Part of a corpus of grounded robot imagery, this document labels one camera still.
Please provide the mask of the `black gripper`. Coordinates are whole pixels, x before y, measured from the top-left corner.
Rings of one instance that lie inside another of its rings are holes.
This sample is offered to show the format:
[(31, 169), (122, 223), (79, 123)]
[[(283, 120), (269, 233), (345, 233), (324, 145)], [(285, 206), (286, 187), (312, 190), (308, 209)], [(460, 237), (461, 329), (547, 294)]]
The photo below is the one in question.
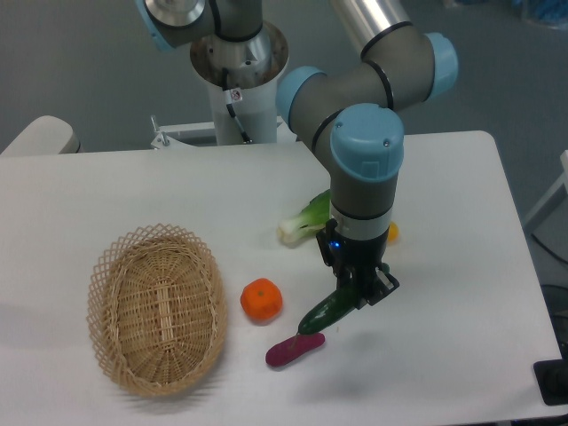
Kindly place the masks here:
[(336, 289), (343, 292), (354, 291), (354, 270), (359, 294), (356, 308), (373, 306), (399, 287), (398, 280), (391, 275), (390, 266), (381, 264), (388, 231), (370, 240), (354, 240), (340, 234), (338, 228), (337, 221), (332, 218), (316, 234), (323, 262), (332, 268)]

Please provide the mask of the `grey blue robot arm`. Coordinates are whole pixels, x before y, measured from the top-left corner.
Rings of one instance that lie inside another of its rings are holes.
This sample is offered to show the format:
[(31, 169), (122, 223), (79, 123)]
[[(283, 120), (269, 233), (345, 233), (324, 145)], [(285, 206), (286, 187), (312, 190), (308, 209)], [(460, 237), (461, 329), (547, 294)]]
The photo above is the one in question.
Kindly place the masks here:
[(383, 269), (404, 129), (398, 112), (449, 90), (451, 42), (422, 34), (398, 1), (336, 1), (360, 63), (330, 76), (287, 71), (288, 46), (259, 1), (139, 1), (156, 46), (191, 48), (207, 84), (220, 145), (272, 143), (284, 122), (331, 178), (330, 214), (317, 240), (351, 308), (373, 305), (397, 282)]

